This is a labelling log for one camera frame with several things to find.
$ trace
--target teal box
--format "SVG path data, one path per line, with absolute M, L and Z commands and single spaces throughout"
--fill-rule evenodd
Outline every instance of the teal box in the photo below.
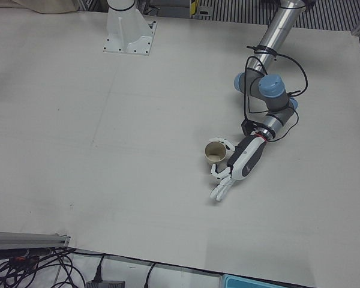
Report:
M 223 277 L 221 278 L 220 288 L 285 288 L 285 287 L 224 274 Z

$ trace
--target black cable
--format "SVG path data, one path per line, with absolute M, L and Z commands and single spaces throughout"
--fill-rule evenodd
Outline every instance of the black cable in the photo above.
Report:
M 101 276 L 101 264 L 105 258 L 105 255 L 102 255 L 99 264 L 97 265 L 96 274 L 94 279 L 92 280 L 93 283 L 101 283 L 103 282 L 103 278 Z
M 247 46 L 247 48 L 254 50 L 254 52 L 253 52 L 254 54 L 267 54 L 267 55 L 271 55 L 271 53 L 266 52 L 266 51 L 263 51 L 263 52 L 258 52 L 258 51 L 256 51 L 256 50 L 257 50 L 257 47 Z M 277 52 L 276 52 L 276 54 L 274 54 L 273 56 L 280 56 L 280 57 L 282 57 L 282 58 L 286 58 L 286 59 L 292 61 L 293 63 L 295 63 L 295 64 L 299 67 L 301 73 L 303 74 L 304 81 L 305 81 L 304 89 L 303 89 L 302 91 L 301 91 L 301 90 L 297 90 L 297 91 L 289 92 L 289 93 L 288 93 L 288 96 L 290 96 L 290 97 L 292 97 L 292 96 L 293 96 L 293 97 L 297 97 L 297 96 L 300 96 L 301 94 L 303 94 L 303 93 L 308 89 L 308 76 L 307 76 L 304 68 L 302 67 L 302 65 L 301 65 L 298 61 L 296 61 L 295 59 L 293 59 L 292 57 L 290 57 L 290 56 L 288 56 L 288 55 L 284 55 L 284 54 L 280 54 L 280 53 L 277 53 Z
M 76 252 L 76 251 L 72 252 L 72 254 L 84 255 L 84 256 L 103 256 L 103 255 L 104 256 L 112 256 L 112 254 L 107 254 L 107 253 L 84 253 L 84 252 Z
M 148 274 L 147 274 L 146 279 L 145 279 L 144 288 L 148 288 L 148 287 L 149 287 L 149 286 L 148 286 L 149 276 L 151 275 L 152 269 L 155 267 L 155 265 L 156 265 L 156 263 L 153 263 L 153 264 L 151 265 L 151 268 L 150 268 L 149 271 L 148 271 Z
M 72 278 L 71 278 L 72 268 L 71 268 L 71 271 L 68 272 L 68 269 L 67 269 L 67 267 L 65 266 L 65 263 L 64 263 L 64 258 L 61 258 L 60 255 L 58 255 L 58 254 L 56 253 L 56 250 L 53 250 L 53 252 L 54 252 L 54 254 L 57 256 L 58 261 L 59 261 L 61 267 L 63 268 L 63 270 L 65 271 L 65 273 L 67 273 L 67 279 L 66 279 L 65 281 L 69 280 L 70 283 L 73 283 Z M 70 261 L 71 266 L 73 266 L 72 260 L 71 260 L 70 258 L 69 258 L 69 261 Z
M 68 256 L 76 249 L 59 248 L 58 250 L 61 251 L 57 252 L 57 250 L 54 250 L 52 254 L 42 258 L 31 257 L 25 258 L 22 261 L 18 261 L 16 258 L 12 258 L 6 262 L 1 263 L 0 274 L 4 272 L 5 275 L 0 275 L 0 286 L 3 286 L 4 288 L 18 288 L 24 279 L 32 276 L 27 285 L 22 285 L 24 288 L 28 288 L 34 282 L 38 271 L 50 267 L 60 266 L 67 274 L 67 279 L 63 282 L 59 282 L 53 287 L 57 285 L 63 286 L 65 284 L 69 284 L 71 287 L 79 288 L 78 285 L 74 284 L 72 281 L 71 274 L 73 271 L 76 271 L 80 275 L 83 281 L 83 286 L 85 287 L 85 280 L 82 273 L 73 266 L 73 262 Z M 69 261 L 69 264 L 64 263 L 65 259 Z M 41 265 L 40 263 L 44 261 L 47 261 L 47 263 Z
M 286 137 L 287 134 L 289 133 L 289 131 L 290 131 L 294 126 L 296 126 L 296 125 L 299 123 L 299 114 L 297 113 L 296 109 L 294 109 L 294 108 L 292 108 L 292 107 L 288 107 L 288 108 L 289 108 L 289 109 L 292 109 L 293 112 L 294 112 L 294 114 L 296 114 L 296 116 L 297 116 L 296 122 L 295 122 L 291 127 L 289 127 L 289 129 L 287 130 L 287 132 L 285 132 L 285 134 L 282 135 L 280 138 L 278 138 L 278 139 L 276 139 L 276 140 L 269 140 L 268 142 L 277 142 L 277 141 L 281 140 L 282 138 Z

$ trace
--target white pillar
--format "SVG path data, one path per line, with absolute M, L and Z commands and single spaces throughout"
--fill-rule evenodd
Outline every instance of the white pillar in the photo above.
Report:
M 135 0 L 107 0 L 109 4 L 105 52 L 149 55 L 156 22 L 148 25 Z

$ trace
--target metal grating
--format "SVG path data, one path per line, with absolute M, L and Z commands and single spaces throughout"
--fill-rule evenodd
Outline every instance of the metal grating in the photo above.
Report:
M 203 20 L 267 25 L 277 10 L 272 1 L 201 0 L 200 6 L 212 7 L 210 17 Z M 360 0 L 317 0 L 314 7 L 302 13 L 295 27 L 351 31 L 360 20 Z

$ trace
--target blue joint cap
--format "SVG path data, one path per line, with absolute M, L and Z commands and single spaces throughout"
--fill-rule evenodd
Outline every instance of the blue joint cap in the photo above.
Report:
M 244 72 L 242 73 L 239 73 L 236 77 L 235 77 L 235 80 L 233 81 L 233 85 L 235 86 L 235 89 L 239 92 L 242 92 L 241 89 L 240 89 L 240 80 L 241 80 L 241 77 L 244 76 Z
M 267 98 L 280 97 L 285 90 L 284 82 L 277 74 L 266 75 L 259 82 L 259 91 Z
M 289 100 L 292 102 L 293 108 L 296 110 L 299 106 L 298 102 L 293 97 L 290 97 Z

